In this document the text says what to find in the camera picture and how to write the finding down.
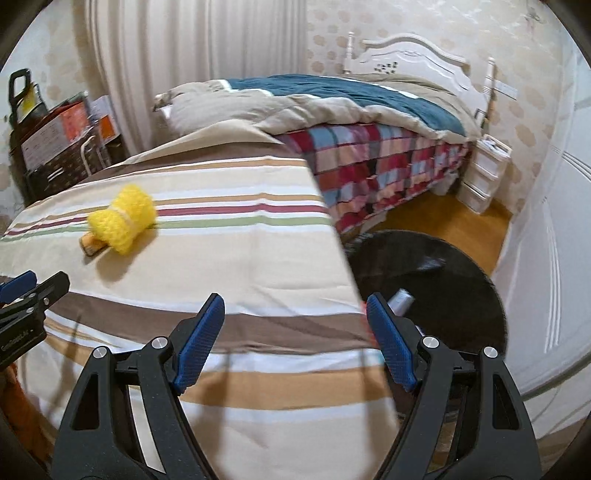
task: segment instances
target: white wooden headboard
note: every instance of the white wooden headboard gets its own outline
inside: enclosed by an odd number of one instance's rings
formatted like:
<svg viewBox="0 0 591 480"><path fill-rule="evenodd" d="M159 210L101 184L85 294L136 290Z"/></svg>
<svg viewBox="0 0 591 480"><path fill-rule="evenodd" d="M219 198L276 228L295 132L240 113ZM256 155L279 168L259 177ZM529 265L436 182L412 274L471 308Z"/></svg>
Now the white wooden headboard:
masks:
<svg viewBox="0 0 591 480"><path fill-rule="evenodd" d="M345 55L345 74L401 73L421 77L457 95L470 109L476 123L482 124L492 97L495 59L488 59L482 93L467 76L470 61L447 53L427 39L412 33L394 35L384 40L363 40L365 51L354 57L355 36L349 33Z"/></svg>

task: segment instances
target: drawer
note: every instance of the drawer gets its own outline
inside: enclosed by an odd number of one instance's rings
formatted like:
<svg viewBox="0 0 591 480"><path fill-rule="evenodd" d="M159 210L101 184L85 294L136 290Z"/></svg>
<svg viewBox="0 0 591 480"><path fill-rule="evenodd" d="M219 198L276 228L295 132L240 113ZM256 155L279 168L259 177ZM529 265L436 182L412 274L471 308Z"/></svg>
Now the drawer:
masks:
<svg viewBox="0 0 591 480"><path fill-rule="evenodd" d="M462 182L457 193L457 199L480 215L486 212L486 209L491 204L492 195L479 192L474 187Z"/></svg>
<svg viewBox="0 0 591 480"><path fill-rule="evenodd" d="M470 163L463 181L485 195L493 196L501 184L501 177L492 174L476 163Z"/></svg>
<svg viewBox="0 0 591 480"><path fill-rule="evenodd" d="M472 163L481 166L497 177L502 177L511 160L511 154L511 147L490 135L485 135L482 140L476 142Z"/></svg>

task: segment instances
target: metal screw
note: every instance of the metal screw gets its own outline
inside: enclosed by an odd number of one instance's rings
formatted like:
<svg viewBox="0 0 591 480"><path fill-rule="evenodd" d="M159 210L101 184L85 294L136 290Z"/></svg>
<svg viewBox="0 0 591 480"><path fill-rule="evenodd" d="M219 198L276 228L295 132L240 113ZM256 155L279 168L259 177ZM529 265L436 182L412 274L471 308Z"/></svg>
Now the metal screw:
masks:
<svg viewBox="0 0 591 480"><path fill-rule="evenodd" d="M425 337L423 339L423 345L427 348L437 348L439 346L439 340L435 337Z"/></svg>
<svg viewBox="0 0 591 480"><path fill-rule="evenodd" d="M158 337L158 338L155 338L154 340L152 340L152 346L154 348L160 349L160 348L164 348L167 345L168 345L168 339L165 337Z"/></svg>
<svg viewBox="0 0 591 480"><path fill-rule="evenodd" d="M100 346L95 348L95 351L92 352L92 356L95 358L103 358L107 354L107 349L104 346Z"/></svg>
<svg viewBox="0 0 591 480"><path fill-rule="evenodd" d="M499 352L496 351L496 348L492 347L492 346L486 346L484 347L484 354L488 357L488 358L496 358L499 356Z"/></svg>

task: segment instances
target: white wardrobe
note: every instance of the white wardrobe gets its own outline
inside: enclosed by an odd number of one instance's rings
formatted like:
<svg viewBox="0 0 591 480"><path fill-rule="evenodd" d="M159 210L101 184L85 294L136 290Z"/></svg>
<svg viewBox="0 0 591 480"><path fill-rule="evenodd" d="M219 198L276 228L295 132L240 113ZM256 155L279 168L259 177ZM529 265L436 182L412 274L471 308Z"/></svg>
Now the white wardrobe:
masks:
<svg viewBox="0 0 591 480"><path fill-rule="evenodd" d="M538 438L591 410L591 68L566 30L563 45L551 147L493 273Z"/></svg>

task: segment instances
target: orange cloth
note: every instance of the orange cloth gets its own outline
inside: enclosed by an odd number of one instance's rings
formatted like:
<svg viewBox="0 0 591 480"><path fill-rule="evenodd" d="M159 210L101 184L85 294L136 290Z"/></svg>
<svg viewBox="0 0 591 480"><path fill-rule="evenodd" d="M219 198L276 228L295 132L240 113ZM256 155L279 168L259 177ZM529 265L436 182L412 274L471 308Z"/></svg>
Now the orange cloth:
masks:
<svg viewBox="0 0 591 480"><path fill-rule="evenodd" d="M0 408L22 445L43 464L49 459L50 443L41 431L40 413L29 403L18 383L17 366L8 367L4 376L7 384L0 396Z"/></svg>

